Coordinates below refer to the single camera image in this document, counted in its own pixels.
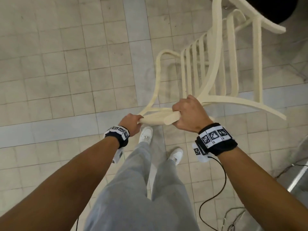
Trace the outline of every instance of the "gray pants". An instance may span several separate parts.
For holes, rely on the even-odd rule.
[[[150,166],[150,147],[141,142],[97,198],[84,230],[199,230],[175,162],[158,167],[152,200],[147,198]]]

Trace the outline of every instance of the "wristband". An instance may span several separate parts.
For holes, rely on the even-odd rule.
[[[119,141],[119,149],[122,147],[125,147],[128,144],[128,138],[129,138],[129,131],[128,129],[122,127],[122,126],[113,126],[109,128],[105,132],[105,137],[107,136],[113,136],[116,137]]]
[[[213,123],[204,127],[195,141],[202,155],[209,152],[218,156],[225,151],[231,151],[237,147],[237,142],[219,123]]]

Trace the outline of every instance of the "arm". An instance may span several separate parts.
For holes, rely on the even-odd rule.
[[[213,123],[193,96],[173,105],[181,118],[174,125],[198,133]],[[236,147],[218,156],[235,191],[265,230],[308,230],[308,210],[246,153]]]
[[[128,114],[119,125],[130,136],[140,131],[141,115]],[[119,148],[108,136],[53,173],[19,204],[0,217],[0,230],[69,231],[105,176]]]

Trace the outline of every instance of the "forearm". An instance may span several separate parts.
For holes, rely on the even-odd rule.
[[[83,151],[0,218],[1,230],[70,230],[105,176],[118,140],[106,137]]]
[[[308,210],[240,148],[218,159],[242,203],[265,230],[308,230]]]

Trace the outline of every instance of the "sneaker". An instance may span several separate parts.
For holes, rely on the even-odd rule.
[[[175,165],[178,165],[182,157],[183,157],[183,150],[181,148],[177,148],[171,153],[169,159],[173,160],[175,162]]]
[[[152,140],[152,135],[153,135],[153,128],[152,127],[147,126],[147,127],[143,128],[143,130],[141,131],[140,138],[139,138],[139,143],[146,142],[147,144],[150,145],[151,140]]]

